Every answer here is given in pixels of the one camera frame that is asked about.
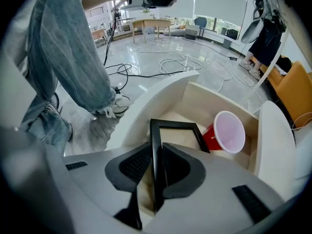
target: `glossy white floor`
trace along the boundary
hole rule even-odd
[[[169,39],[169,37],[163,35],[161,35],[159,39],[156,35],[147,35],[147,42],[155,43],[155,45],[144,47],[143,36],[136,36],[135,44],[133,43],[132,38],[112,42],[106,66],[129,63],[132,65],[132,69],[128,71],[129,74],[143,76],[155,75],[159,74],[160,61],[167,58],[176,59],[179,56],[175,53],[140,53],[137,50],[159,52],[175,51],[182,56],[194,58],[202,65],[202,68],[198,70],[200,76],[197,82],[207,88],[217,91],[224,79],[232,77],[232,75],[215,60],[222,61],[232,73],[235,73],[240,78],[242,82],[246,83],[244,78],[247,77],[253,82],[253,84],[257,83],[256,79],[251,77],[245,69],[238,65],[240,60],[232,61],[206,47],[209,46],[214,48],[223,55],[229,57],[239,57],[236,53],[219,45],[204,40],[197,40],[196,42],[206,45],[201,46],[193,42],[185,41],[181,38],[172,37]],[[104,45],[98,48],[98,54],[102,61],[105,59],[106,46],[107,45]],[[164,64],[164,67],[168,72],[174,72],[180,68],[181,65],[170,62]],[[116,67],[107,69],[108,74],[116,71]],[[166,77],[167,76],[158,76],[154,78],[129,77],[129,81],[126,87],[122,90],[122,93],[127,95],[133,102],[141,94],[148,91],[151,86]],[[111,85],[118,86],[119,88],[121,88],[126,82],[126,76],[119,74],[111,75],[110,78]],[[241,104],[250,112],[254,112],[261,107],[263,103],[256,94],[254,94],[248,101],[241,101],[250,90],[250,87],[242,84],[236,77],[234,77],[234,79],[224,82],[220,93]],[[263,88],[259,88],[257,92],[264,101],[268,100],[268,96]],[[114,126],[118,123],[118,120],[107,119],[105,116],[92,116],[84,109],[79,108],[61,86],[58,87],[57,93],[61,100],[61,106],[63,106],[61,115],[69,120],[74,128],[74,138],[66,146],[65,155],[85,154],[104,150],[106,143],[110,138],[110,134],[114,130]]]

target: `chair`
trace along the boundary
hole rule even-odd
[[[199,26],[200,28],[206,28],[207,25],[207,19],[198,17],[194,20],[195,25]]]

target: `sneaker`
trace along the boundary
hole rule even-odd
[[[249,65],[248,62],[245,62],[244,60],[242,60],[240,63],[239,63],[239,66],[241,66],[242,68],[246,69],[246,70],[251,70],[251,66]]]
[[[249,74],[257,80],[260,80],[260,72],[258,70],[256,71],[255,69],[251,69]]]
[[[126,96],[116,94],[115,101],[112,105],[103,108],[102,110],[96,110],[91,112],[93,115],[105,114],[108,118],[123,117],[124,113],[130,107],[130,99]]]
[[[59,114],[59,111],[56,109],[56,107],[54,106],[54,104],[48,103],[48,104],[45,106],[45,109],[46,109],[46,110],[49,110],[49,111],[52,111],[53,113],[55,113],[55,114],[57,114],[59,117],[61,117],[60,114]],[[71,141],[72,138],[73,138],[73,126],[72,126],[72,124],[69,123],[68,121],[66,121],[66,122],[67,122],[67,124],[69,125],[69,131],[70,131],[69,138],[68,138],[67,141]]]

